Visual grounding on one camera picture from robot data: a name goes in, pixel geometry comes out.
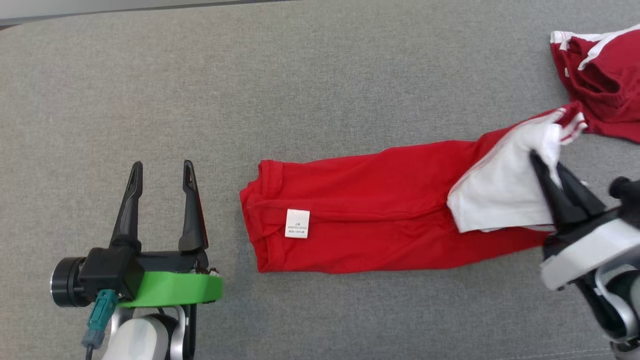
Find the black cable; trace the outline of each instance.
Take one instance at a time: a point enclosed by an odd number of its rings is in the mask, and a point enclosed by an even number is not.
[[[93,345],[89,344],[86,347],[86,356],[84,357],[84,360],[91,360],[92,357],[93,357]]]

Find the folded red shirt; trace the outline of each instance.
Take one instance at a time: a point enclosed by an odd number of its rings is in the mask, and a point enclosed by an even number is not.
[[[578,112],[556,111],[563,138],[581,130]],[[240,192],[258,270],[452,268],[541,245],[546,233],[523,227],[460,233],[447,207],[452,186],[509,130],[310,163],[263,160]],[[290,209],[308,211],[307,238],[286,237]]]
[[[564,87],[584,105],[588,132],[640,143],[640,24],[604,34],[551,33]]]

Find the camera lens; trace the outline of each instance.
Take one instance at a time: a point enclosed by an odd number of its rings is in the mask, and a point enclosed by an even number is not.
[[[51,297],[60,307],[84,307],[91,302],[83,296],[78,281],[80,268],[86,258],[64,258],[51,274]]]

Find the green plastic part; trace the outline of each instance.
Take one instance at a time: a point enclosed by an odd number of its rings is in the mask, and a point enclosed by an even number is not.
[[[169,307],[202,304],[222,297],[222,278],[207,274],[145,272],[136,300],[122,307]]]

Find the white fabric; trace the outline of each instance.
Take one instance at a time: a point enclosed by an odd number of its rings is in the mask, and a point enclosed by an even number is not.
[[[538,152],[560,186],[560,146],[586,127],[582,113],[565,127],[556,124],[565,113],[561,108],[515,126],[451,188],[447,205],[461,233],[552,224],[529,153]]]

